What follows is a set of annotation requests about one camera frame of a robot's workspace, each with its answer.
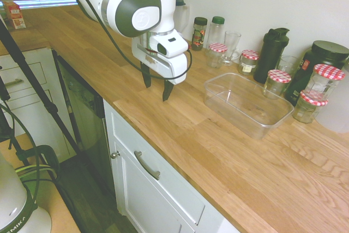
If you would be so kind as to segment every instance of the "jar label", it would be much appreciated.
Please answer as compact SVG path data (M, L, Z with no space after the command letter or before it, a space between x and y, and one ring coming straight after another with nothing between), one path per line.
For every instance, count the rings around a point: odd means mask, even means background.
M203 45L203 39L205 36L205 30L194 30L193 36L192 36L192 43L196 46Z
M255 68L255 65L246 65L245 63L241 63L242 65L242 72L250 73L253 68Z
M303 62L302 69L303 69L303 70L306 70L306 69L308 68L309 64L310 64L310 61L306 59L306 60Z

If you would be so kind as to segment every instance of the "butcher block countertop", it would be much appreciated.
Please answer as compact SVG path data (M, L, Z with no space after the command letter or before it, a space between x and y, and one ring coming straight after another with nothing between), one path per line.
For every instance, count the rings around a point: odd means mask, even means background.
M28 28L11 30L23 50L55 49L241 232L349 232L348 133L289 117L264 139L252 139L203 103L203 83L236 73L235 65L213 69L203 51L192 51L186 80L163 102L164 82L152 79L146 88L77 6L23 16ZM131 40L112 35L132 58Z

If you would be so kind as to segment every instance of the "black cable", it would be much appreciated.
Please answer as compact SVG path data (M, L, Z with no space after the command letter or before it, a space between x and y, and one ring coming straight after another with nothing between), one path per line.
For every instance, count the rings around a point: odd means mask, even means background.
M112 41L114 47L119 51L120 55L128 62L130 63L135 69L137 69L138 71L142 72L145 75L148 75L150 77L153 77L155 79L161 79L161 80L173 80L173 79L177 79L183 75L185 75L189 69L191 68L192 65L192 54L190 52L190 50L188 49L187 52L190 55L190 63L188 68L186 69L186 71L184 71L182 74L175 76L175 77L162 77L162 76L156 76L153 74L150 74L144 70L142 70L140 67L138 67L137 65L135 65L131 60L128 59L128 57L122 52L122 50L120 49L120 47L116 44L115 40L113 39L112 35L109 33L108 29L105 27L104 23L102 22L102 20L100 19L99 15L97 14L96 10L94 9L94 7L92 6L92 3L89 0L85 0L88 4L88 6L91 8L93 14L95 15L95 17L97 18L99 24L101 25L101 27L103 28L103 30L105 31L105 33L108 35L109 39Z
M5 104L5 106L7 107L8 110L11 110L9 105L6 103L6 101L3 100L3 103ZM15 137L15 119L13 118L13 116L11 116L11 118L12 118L12 132L11 132L11 135L9 137L9 139L10 139L10 143L9 143L9 147L8 147L9 150L11 150L12 140Z
M19 120L19 118L12 113L11 110L7 109L5 106L3 106L2 104L0 104L1 109L5 110L8 114L10 114L16 121L17 123L21 126L21 128L25 131L25 133L28 135L29 140L34 148L34 152L35 152L35 161L37 163L37 178L36 178L36 186L35 186L35 191L33 194L33 198L32 198L32 203L31 203L31 210L34 210L34 205L35 205L35 201L37 199L37 195L38 195L38 191L39 191L39 183L40 183L40 166L39 166L39 154L37 151L37 146L31 136L31 134L29 133L28 129L24 126L24 124Z

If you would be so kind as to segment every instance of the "cardboard box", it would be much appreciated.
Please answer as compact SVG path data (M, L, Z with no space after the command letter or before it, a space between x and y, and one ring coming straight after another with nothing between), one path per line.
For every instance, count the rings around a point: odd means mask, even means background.
M20 6L15 2L3 1L2 3L11 25L16 29L26 28Z

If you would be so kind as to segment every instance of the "black lid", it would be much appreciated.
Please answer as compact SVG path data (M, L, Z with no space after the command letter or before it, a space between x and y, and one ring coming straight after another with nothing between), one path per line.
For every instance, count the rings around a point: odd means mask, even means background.
M207 25L207 19L205 19L204 17L196 17L194 19L194 24L200 25L200 26L206 26Z
M286 36L286 33L290 31L287 28L277 28L277 29L270 29L267 34L264 35L263 41L264 42L277 42L281 46L287 46L289 38Z
M320 56L334 60L343 60L349 56L349 49L328 41L314 41L311 50Z
M221 16L214 16L212 18L212 23L216 23L216 24L219 24L219 25L223 25L224 24L224 17L221 17Z
M179 7L181 5L185 5L184 0L176 0L176 6Z

